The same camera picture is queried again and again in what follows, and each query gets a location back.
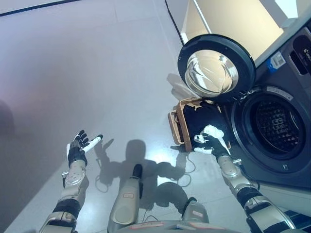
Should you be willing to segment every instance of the robot wrist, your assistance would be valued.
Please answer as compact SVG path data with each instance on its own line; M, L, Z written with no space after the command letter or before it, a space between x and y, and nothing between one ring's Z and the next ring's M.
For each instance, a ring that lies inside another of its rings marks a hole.
M87 159L86 159L86 155L85 152L83 150L80 150L79 147L73 147L69 150L69 154L68 154L68 166L70 167L70 165L77 160L83 160L87 166Z

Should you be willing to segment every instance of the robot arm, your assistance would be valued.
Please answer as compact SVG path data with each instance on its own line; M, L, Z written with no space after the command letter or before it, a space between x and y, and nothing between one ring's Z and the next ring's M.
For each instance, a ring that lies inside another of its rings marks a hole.
M214 137L213 133L209 135L213 144L212 154L217 159L225 183L244 209L247 215L246 222L252 233L280 233L286 229L295 229L290 218L242 174L219 139Z
M67 146L67 159L69 172L63 173L64 189L56 207L39 233L72 233L76 226L76 219L84 204L88 179L86 176L87 159L85 153L102 140L98 135L88 141L86 133L82 130Z

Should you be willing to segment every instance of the washing machine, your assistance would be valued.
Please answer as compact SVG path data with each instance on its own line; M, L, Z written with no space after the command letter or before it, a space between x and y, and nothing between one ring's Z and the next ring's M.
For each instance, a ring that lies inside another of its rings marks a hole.
M311 21L257 68L236 41L205 34L183 46L178 70L220 106L248 175L311 190Z

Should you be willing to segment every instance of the washing machine drum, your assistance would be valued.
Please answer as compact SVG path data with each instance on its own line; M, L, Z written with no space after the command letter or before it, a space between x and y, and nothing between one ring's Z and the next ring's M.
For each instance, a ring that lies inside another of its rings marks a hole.
M233 104L231 124L239 145L265 169L294 173L308 165L310 119L289 93L272 86L260 89Z
M178 71L196 95L234 103L235 137L258 165L290 173L308 163L308 156L299 156L305 148L307 114L290 94L276 87L262 87L246 97L254 89L256 67L239 43L216 34L197 36L181 49Z

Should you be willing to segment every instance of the sticker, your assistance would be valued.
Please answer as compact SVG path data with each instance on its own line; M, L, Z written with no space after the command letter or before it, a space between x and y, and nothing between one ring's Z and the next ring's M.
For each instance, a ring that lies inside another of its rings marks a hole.
M277 69L279 69L285 63L286 61L280 51L274 54L272 57L270 57L267 61L268 68L271 71L271 73L276 72Z
M193 210L192 213L193 213L194 215L196 215L196 216L203 217L203 214L202 214L202 213L197 212L197 211L195 211L195 210Z
M269 92L273 92L273 93L276 93L276 94L279 94L280 96L286 98L287 100L291 101L293 99L293 96L291 96L290 94L288 94L287 92L281 90L281 89L278 89L274 86L268 86L267 87L267 91Z
M137 230L137 229L143 229L143 228L149 228L149 227L162 227L162 226L164 226L163 222L144 222L141 224L132 225L130 229Z
M133 193L124 193L123 197L124 198L134 198L134 194Z
M198 229L225 230L225 228L223 227L215 227L215 226L209 225L208 223L203 223L203 222L190 222L189 224Z

